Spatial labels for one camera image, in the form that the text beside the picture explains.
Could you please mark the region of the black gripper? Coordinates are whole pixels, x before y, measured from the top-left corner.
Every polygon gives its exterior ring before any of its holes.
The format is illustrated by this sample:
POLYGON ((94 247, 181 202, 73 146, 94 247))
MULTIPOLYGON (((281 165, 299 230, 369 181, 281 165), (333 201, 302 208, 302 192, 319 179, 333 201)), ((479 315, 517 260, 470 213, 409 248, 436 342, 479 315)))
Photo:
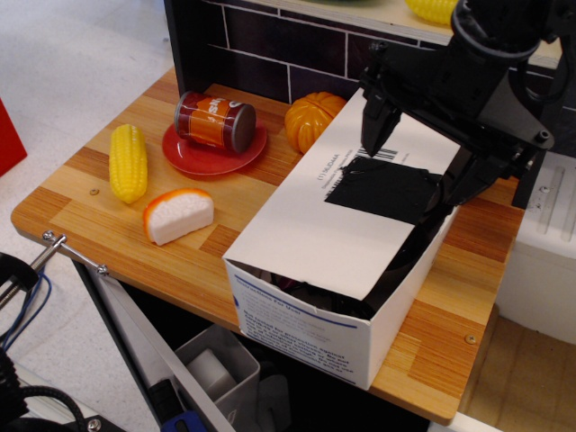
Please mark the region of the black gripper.
POLYGON ((407 114, 461 147, 439 183, 439 202, 468 203, 500 177, 522 176, 554 136, 517 98, 507 64, 452 40, 425 50, 376 40, 360 77, 361 142, 375 156, 407 114))

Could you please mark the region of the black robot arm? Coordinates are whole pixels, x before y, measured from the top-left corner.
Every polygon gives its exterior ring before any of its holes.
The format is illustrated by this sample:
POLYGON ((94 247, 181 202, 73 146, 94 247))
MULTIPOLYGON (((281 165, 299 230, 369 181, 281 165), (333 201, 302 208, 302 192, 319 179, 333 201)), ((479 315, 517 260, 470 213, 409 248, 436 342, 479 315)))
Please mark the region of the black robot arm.
POLYGON ((498 179, 523 177, 554 145, 538 106, 559 106, 575 76, 572 1, 460 1, 452 38, 435 50, 371 44, 360 77, 366 104, 361 142, 376 154, 402 115, 422 122, 467 151, 445 198, 470 201, 498 179), (542 43, 562 49, 548 94, 527 85, 528 61, 542 43))

